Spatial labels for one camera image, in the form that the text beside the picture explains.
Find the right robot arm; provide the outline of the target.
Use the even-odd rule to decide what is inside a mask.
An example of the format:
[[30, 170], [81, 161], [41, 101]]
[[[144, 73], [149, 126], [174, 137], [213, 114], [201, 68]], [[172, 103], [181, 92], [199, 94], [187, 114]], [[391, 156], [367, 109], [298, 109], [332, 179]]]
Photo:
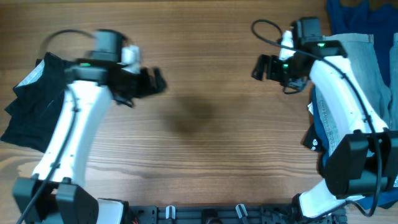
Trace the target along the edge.
[[279, 55], [261, 55], [252, 71], [256, 80], [273, 80], [287, 95], [312, 82], [322, 93], [338, 130], [338, 144], [323, 168], [323, 180], [292, 203], [296, 222], [324, 219], [365, 197], [376, 210], [383, 192], [397, 188], [397, 132], [375, 112], [355, 79], [341, 42], [325, 40], [316, 17], [303, 17], [281, 32]]

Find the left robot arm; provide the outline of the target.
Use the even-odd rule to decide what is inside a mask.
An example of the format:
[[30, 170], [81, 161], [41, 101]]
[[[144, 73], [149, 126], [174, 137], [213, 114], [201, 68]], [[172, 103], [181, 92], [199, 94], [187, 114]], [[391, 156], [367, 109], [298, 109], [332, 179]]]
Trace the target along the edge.
[[64, 69], [63, 100], [52, 137], [30, 177], [16, 180], [12, 195], [19, 223], [135, 223], [123, 200], [95, 198], [85, 171], [98, 126], [112, 103], [162, 93], [159, 68], [141, 66], [139, 48], [124, 34], [98, 29], [94, 49]]

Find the black garment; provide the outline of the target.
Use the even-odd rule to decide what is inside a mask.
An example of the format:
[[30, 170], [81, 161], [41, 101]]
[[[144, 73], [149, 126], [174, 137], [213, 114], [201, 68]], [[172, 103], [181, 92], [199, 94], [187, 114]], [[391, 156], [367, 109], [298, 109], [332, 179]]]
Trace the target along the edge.
[[11, 120], [1, 141], [45, 152], [60, 116], [65, 69], [72, 62], [47, 52], [36, 67], [13, 88], [16, 99], [5, 108]]

